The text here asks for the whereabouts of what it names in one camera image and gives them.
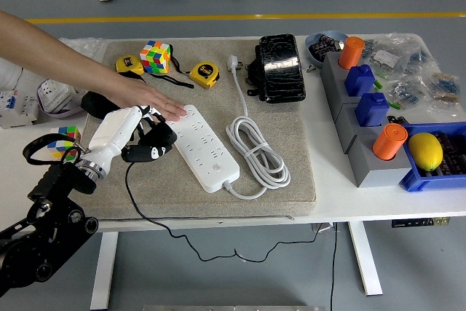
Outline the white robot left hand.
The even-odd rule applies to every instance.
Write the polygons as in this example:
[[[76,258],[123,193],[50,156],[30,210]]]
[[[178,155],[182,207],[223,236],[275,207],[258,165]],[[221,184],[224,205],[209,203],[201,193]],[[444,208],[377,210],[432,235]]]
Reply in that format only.
[[[153,107],[134,106],[108,113],[82,155],[78,168],[90,178],[105,178],[111,161],[151,162],[172,149],[177,140],[165,118]]]

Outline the person's hand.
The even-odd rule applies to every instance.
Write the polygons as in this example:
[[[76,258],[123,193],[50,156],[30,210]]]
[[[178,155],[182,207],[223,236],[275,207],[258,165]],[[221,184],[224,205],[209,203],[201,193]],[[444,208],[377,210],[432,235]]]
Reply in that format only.
[[[155,87],[137,79],[122,78],[108,99],[120,108],[133,106],[154,107],[166,120],[178,121],[186,116],[184,106],[164,95]]]

